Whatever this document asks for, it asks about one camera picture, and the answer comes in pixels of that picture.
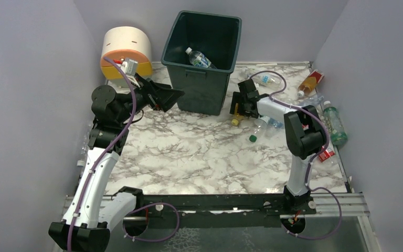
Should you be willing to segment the clear bottle light blue label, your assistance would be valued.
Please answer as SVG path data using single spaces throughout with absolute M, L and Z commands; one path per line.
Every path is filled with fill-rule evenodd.
M 281 83 L 278 76 L 270 73 L 260 73 L 250 78 L 260 86 L 279 86 Z

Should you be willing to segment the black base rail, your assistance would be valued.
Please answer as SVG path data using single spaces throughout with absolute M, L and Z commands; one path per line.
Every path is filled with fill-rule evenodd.
M 313 215 L 313 198 L 300 202 L 284 194 L 145 195 L 123 189 L 103 198 L 102 208 L 124 196 L 133 196 L 133 208 L 124 210 L 120 223 L 129 234 L 148 229 L 280 227 L 281 217 Z

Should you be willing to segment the crumpled clear bottle white cap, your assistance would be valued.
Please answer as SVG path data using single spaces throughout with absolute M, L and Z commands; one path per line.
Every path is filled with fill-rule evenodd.
M 311 97 L 308 97 L 306 99 L 304 99 L 303 101 L 301 101 L 298 106 L 299 107 L 306 107 L 306 106 L 314 106 L 317 107 L 319 106 L 324 100 L 324 97 L 320 94 L 320 95 L 313 95 Z

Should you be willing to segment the clear bottle green white label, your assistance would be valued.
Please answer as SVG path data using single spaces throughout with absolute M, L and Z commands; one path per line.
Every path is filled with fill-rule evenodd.
M 269 117 L 263 115 L 254 120 L 254 127 L 248 138 L 250 142 L 255 143 L 257 142 L 258 139 L 262 137 L 262 135 L 264 135 L 269 120 L 270 120 Z

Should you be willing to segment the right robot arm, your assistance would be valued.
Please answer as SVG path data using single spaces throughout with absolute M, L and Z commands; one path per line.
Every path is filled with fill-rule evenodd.
M 288 182 L 283 190 L 284 208 L 298 211 L 310 201 L 313 159 L 326 147 L 327 133 L 314 106 L 298 107 L 260 94 L 251 79 L 238 83 L 230 113 L 250 118 L 269 117 L 283 122 L 285 138 L 292 154 Z

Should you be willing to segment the dark green plastic bin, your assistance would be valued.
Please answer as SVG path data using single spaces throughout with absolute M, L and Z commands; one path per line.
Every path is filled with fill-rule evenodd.
M 179 109 L 220 115 L 235 69 L 241 28 L 239 17 L 179 12 L 161 57 L 172 87 L 184 91 L 177 101 Z

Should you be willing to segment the clear bottle dark green label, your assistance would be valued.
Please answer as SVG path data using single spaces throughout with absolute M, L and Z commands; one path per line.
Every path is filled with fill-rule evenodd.
M 217 67 L 200 51 L 193 50 L 192 48 L 188 47 L 185 50 L 185 53 L 189 57 L 189 62 L 196 67 L 203 67 L 203 68 L 212 68 L 216 69 Z

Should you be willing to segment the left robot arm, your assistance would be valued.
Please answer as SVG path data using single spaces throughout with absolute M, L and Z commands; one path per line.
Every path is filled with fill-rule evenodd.
M 101 85 L 91 95 L 94 121 L 83 174 L 62 220 L 51 223 L 48 230 L 49 236 L 65 251 L 105 251 L 111 232 L 128 215 L 133 215 L 135 226 L 147 227 L 147 209 L 142 205 L 140 189 L 125 186 L 102 206 L 105 188 L 135 115 L 145 107 L 166 112 L 184 91 L 140 75 L 129 77 L 128 82 L 131 86 L 128 94 Z

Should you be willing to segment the cream orange drawer box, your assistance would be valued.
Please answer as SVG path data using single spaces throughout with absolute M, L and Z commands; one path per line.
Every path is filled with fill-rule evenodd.
M 100 59 L 100 68 L 103 75 L 109 81 L 120 88 L 126 88 L 127 84 L 115 67 L 104 60 L 108 57 L 117 64 L 125 60 L 138 62 L 136 72 L 143 78 L 149 78 L 153 74 L 152 46 L 151 42 L 142 30 L 131 26 L 120 26 L 108 30 L 104 36 Z

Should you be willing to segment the aluminium frame rail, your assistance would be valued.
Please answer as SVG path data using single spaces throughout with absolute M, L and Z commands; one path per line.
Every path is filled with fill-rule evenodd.
M 341 207 L 341 212 L 343 217 L 368 217 L 370 216 L 370 210 L 365 201 L 365 198 L 362 193 L 337 193 L 335 196 L 338 198 L 339 205 Z M 69 206 L 72 203 L 72 196 L 66 196 L 65 201 L 63 203 L 61 216 L 64 215 Z M 102 198 L 100 210 L 103 210 L 107 205 L 109 205 L 112 201 L 114 201 L 116 197 L 112 195 L 106 195 Z M 338 205 L 336 200 L 330 194 L 313 194 L 313 201 L 315 206 L 314 209 L 305 209 L 302 210 L 301 214 L 298 217 L 306 217 L 307 210 L 315 210 L 315 213 L 308 214 L 312 215 L 312 217 L 338 217 Z M 182 210 L 185 214 L 195 214 L 195 210 Z M 212 214 L 223 214 L 223 213 L 244 213 L 251 212 L 256 210 L 250 210 L 240 207 L 227 207 L 226 210 L 203 210 L 204 212 L 208 211 Z M 276 214 L 280 214 L 282 218 L 288 218 L 289 216 L 294 216 L 294 214 L 282 214 L 281 211 L 273 211 Z

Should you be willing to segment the amber tea bottle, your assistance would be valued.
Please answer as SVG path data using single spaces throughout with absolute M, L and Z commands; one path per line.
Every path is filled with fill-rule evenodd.
M 305 80 L 299 85 L 298 91 L 296 93 L 297 98 L 304 98 L 308 96 L 316 86 L 321 82 L 324 78 L 324 73 L 315 69 L 313 70 Z

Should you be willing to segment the yellow juice bottle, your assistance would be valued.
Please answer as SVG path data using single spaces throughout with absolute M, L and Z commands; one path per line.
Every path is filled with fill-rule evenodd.
M 233 117 L 232 117 L 232 120 L 231 120 L 231 124 L 233 126 L 238 126 L 241 121 L 246 119 L 246 117 L 244 115 L 240 115 L 238 113 L 238 108 L 239 108 L 239 104 L 236 103 L 235 106 L 234 106 Z

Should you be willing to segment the red cap bottle right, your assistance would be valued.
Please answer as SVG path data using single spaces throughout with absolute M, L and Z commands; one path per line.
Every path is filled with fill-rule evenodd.
M 333 164 L 336 159 L 336 152 L 332 145 L 329 145 L 324 152 L 322 152 L 318 157 L 321 163 L 331 163 Z

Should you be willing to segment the green tea bottle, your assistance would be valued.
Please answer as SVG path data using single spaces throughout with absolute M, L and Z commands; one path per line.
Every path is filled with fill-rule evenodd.
M 348 141 L 338 110 L 330 101 L 324 101 L 323 116 L 333 145 L 342 146 Z

